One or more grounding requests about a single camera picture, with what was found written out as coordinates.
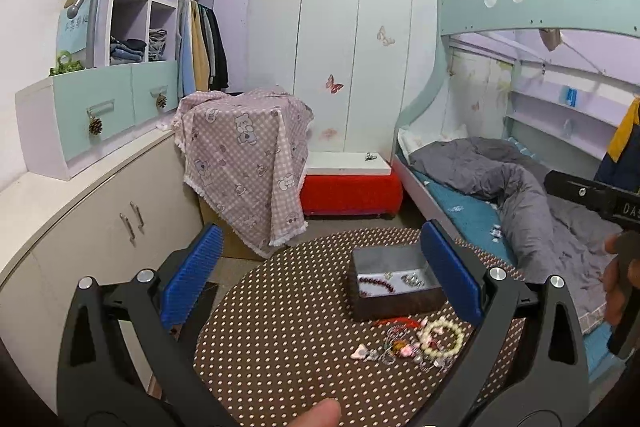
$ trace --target silver bolt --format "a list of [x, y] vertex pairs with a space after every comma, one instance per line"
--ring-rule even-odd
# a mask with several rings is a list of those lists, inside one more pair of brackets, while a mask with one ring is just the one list
[[82, 277], [82, 279], [78, 281], [78, 287], [81, 290], [86, 290], [87, 288], [91, 288], [93, 283], [94, 280], [91, 279], [91, 277]]
[[491, 270], [489, 270], [489, 275], [491, 279], [495, 279], [497, 281], [504, 281], [507, 279], [507, 272], [505, 272], [499, 266], [494, 266]]
[[562, 286], [564, 286], [564, 279], [562, 279], [562, 277], [560, 277], [559, 275], [552, 275], [551, 284], [556, 288], [562, 288]]
[[136, 275], [136, 279], [138, 279], [138, 282], [149, 282], [155, 275], [153, 270], [140, 270]]

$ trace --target black box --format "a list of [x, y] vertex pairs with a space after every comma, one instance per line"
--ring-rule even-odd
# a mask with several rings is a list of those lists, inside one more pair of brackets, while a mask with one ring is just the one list
[[[402, 281], [403, 275], [415, 275], [424, 285], [411, 287]], [[395, 293], [390, 293], [382, 284], [359, 282], [363, 277], [386, 282], [393, 286]], [[441, 309], [447, 301], [419, 244], [354, 248], [349, 266], [348, 293], [353, 318], [357, 321], [430, 313]]]

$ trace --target polka dot tablecloth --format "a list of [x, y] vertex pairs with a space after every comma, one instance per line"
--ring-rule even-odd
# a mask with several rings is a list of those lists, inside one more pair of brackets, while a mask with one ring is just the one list
[[[332, 397], [342, 405], [342, 426], [401, 427], [446, 372], [434, 367], [423, 371], [407, 359], [394, 365], [352, 360], [358, 344], [380, 349], [390, 326], [351, 319], [346, 279], [353, 248], [408, 245], [418, 241], [419, 233], [356, 230], [276, 254], [247, 274], [211, 315], [200, 332], [196, 372], [243, 426], [286, 425]], [[474, 250], [486, 265], [502, 266], [517, 277], [512, 267]], [[460, 324], [465, 342], [472, 333], [449, 303], [429, 316]], [[522, 326], [513, 321], [478, 401], [500, 389]]]

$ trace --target blanket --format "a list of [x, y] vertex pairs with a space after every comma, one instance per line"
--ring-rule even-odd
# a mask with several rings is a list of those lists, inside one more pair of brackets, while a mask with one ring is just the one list
[[582, 333], [603, 320], [605, 295], [600, 278], [611, 258], [603, 240], [620, 233], [579, 204], [549, 196], [548, 169], [498, 139], [434, 142], [409, 158], [413, 168], [438, 183], [498, 204], [502, 232], [529, 282], [560, 275], [571, 293]]
[[184, 181], [262, 257], [306, 230], [300, 188], [313, 117], [279, 88], [180, 100], [173, 128]]

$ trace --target cardboard box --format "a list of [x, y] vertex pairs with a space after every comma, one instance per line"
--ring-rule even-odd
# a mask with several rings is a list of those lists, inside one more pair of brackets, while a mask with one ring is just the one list
[[[404, 283], [404, 275], [415, 275], [422, 280], [423, 286], [411, 287]], [[394, 293], [390, 293], [383, 285], [360, 282], [359, 279], [363, 277], [385, 281], [393, 286]], [[430, 313], [441, 309], [447, 301], [419, 244], [354, 248], [348, 285], [352, 314], [357, 321]], [[369, 296], [361, 295], [362, 291]]]
[[224, 219], [215, 213], [205, 200], [201, 197], [198, 197], [198, 199], [200, 200], [200, 213], [202, 214], [203, 222], [213, 223], [217, 227], [220, 227], [225, 233], [225, 244], [222, 250], [222, 257], [249, 259], [251, 261], [265, 260], [245, 245], [242, 242], [242, 239], [240, 239], [236, 232], [234, 232], [234, 229], [232, 229]]

